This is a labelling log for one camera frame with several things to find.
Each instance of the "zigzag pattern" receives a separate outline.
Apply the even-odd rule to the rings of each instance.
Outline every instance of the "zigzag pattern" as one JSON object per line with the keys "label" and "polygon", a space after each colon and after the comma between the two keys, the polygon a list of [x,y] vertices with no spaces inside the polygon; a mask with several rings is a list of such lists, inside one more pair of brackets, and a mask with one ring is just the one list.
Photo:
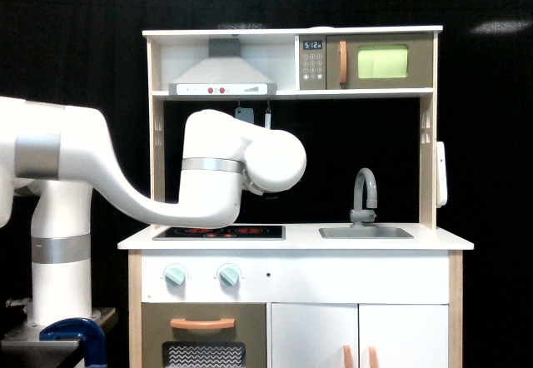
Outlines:
{"label": "zigzag pattern", "polygon": [[169,346],[168,367],[237,368],[242,366],[244,349],[213,346]]}

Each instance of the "play kitchen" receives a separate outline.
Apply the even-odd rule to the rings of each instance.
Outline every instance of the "play kitchen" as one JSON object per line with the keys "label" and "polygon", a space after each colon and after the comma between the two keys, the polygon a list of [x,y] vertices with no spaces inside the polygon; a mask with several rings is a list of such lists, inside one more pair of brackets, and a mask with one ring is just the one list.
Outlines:
{"label": "play kitchen", "polygon": [[473,245],[436,227],[446,204],[436,141],[441,29],[144,32],[152,199],[165,200],[166,103],[416,97],[419,221],[373,222],[376,178],[358,167],[346,223],[138,232],[119,244],[129,253],[131,367],[462,366],[462,251]]}

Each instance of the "white countertop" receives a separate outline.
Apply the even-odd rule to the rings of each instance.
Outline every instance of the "white countertop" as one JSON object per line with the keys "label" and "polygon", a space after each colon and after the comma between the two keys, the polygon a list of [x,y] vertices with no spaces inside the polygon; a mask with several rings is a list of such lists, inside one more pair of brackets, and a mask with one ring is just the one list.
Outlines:
{"label": "white countertop", "polygon": [[323,239],[320,228],[349,227],[351,223],[272,224],[285,227],[284,240],[202,239],[153,240],[168,226],[143,229],[118,244],[122,250],[473,250],[474,244],[437,228],[422,224],[376,223],[375,226],[397,227],[413,239]]}

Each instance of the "sink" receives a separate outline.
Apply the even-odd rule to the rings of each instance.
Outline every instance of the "sink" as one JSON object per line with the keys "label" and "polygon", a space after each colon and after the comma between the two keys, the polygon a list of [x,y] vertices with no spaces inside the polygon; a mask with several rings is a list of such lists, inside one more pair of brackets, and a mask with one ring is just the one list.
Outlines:
{"label": "sink", "polygon": [[400,228],[359,226],[357,228],[320,228],[324,239],[412,239],[413,236]]}

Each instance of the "microwave keypad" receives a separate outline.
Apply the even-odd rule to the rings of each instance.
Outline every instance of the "microwave keypad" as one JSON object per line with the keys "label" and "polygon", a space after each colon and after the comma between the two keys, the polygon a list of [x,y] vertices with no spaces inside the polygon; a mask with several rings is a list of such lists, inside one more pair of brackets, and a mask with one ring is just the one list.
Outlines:
{"label": "microwave keypad", "polygon": [[326,89],[326,38],[300,37],[301,90]]}

